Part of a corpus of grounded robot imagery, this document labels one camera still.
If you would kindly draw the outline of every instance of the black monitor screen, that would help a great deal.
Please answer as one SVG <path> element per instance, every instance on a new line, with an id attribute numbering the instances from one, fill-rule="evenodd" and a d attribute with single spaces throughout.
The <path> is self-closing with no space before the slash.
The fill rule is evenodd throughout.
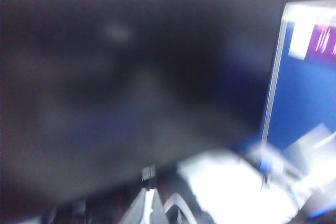
<path id="1" fill-rule="evenodd" d="M 283 0 L 2 0 L 7 219 L 259 131 Z"/>

